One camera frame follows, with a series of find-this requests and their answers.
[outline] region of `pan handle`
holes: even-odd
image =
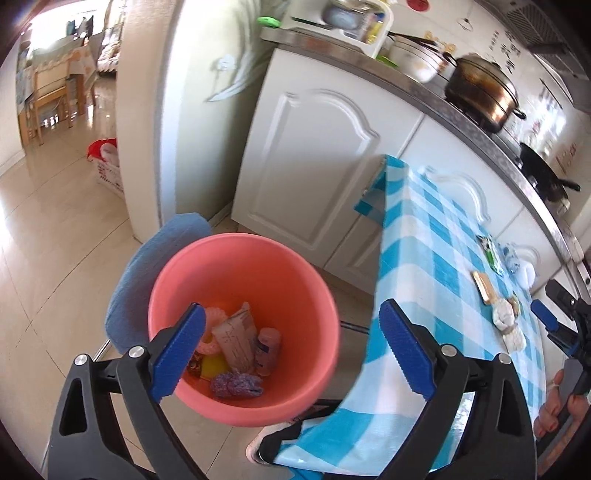
[[[525,120],[527,118],[527,115],[525,114],[525,112],[523,112],[522,110],[519,110],[518,108],[513,110],[513,113],[515,114],[515,116],[517,118],[521,118],[522,120]]]
[[[453,56],[451,53],[449,53],[448,51],[445,51],[445,52],[443,52],[443,53],[441,54],[441,56],[442,56],[442,57],[443,57],[445,60],[447,60],[449,63],[451,63],[451,64],[452,64],[454,67],[457,67],[457,62],[456,62],[456,59],[455,59],[455,57],[454,57],[454,56]]]
[[[558,181],[560,182],[560,184],[563,187],[567,187],[568,189],[574,190],[575,192],[581,191],[581,185],[579,185],[578,183],[576,183],[574,181],[564,180],[564,179],[558,179]]]

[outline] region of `blue and white tablecloth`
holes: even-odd
[[[374,200],[385,191],[385,210]],[[378,324],[382,302],[394,298],[438,343],[451,343],[466,356],[492,359],[506,352],[470,273],[485,272],[503,297],[514,291],[522,306],[518,323],[527,348],[511,354],[532,419],[545,399],[545,374],[538,322],[531,298],[509,272],[495,274],[476,235],[487,232],[425,175],[387,156],[384,174],[356,209],[383,220],[379,278],[365,362],[353,388],[326,419],[305,421],[297,440],[284,442],[275,463],[349,475],[379,475],[396,454],[425,401],[410,390]],[[465,394],[434,468],[447,465],[457,448],[472,406]]]

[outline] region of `pink ring-shaped object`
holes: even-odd
[[[222,351],[217,340],[212,335],[212,329],[228,319],[226,312],[217,307],[208,307],[205,309],[205,333],[203,337],[210,337],[211,341],[204,342],[200,340],[197,344],[197,351],[202,355],[217,355]]]

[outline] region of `tiled floor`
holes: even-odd
[[[0,177],[0,418],[39,468],[54,409],[72,359],[105,341],[105,310],[125,264],[139,247],[124,202],[95,182],[86,147],[115,136],[115,82],[100,79],[97,107],[61,122]],[[226,218],[214,232],[236,231]],[[327,275],[343,319],[368,325],[371,299]],[[337,373],[326,397],[342,397],[355,379],[365,337],[343,330]],[[109,351],[108,356],[116,356]],[[121,429],[137,464],[149,468],[120,395]],[[176,397],[162,407],[185,448],[212,480],[283,480],[284,468],[255,466],[246,445],[257,429],[207,420]]]

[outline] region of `bucket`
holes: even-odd
[[[339,353],[339,315],[318,272],[293,250],[249,233],[223,233],[188,245],[166,264],[150,298],[148,331],[174,325],[191,302],[228,315],[251,306],[257,330],[281,332],[277,366],[257,398],[215,399],[209,382],[185,372],[175,390],[208,419],[261,427],[292,419],[328,384]]]

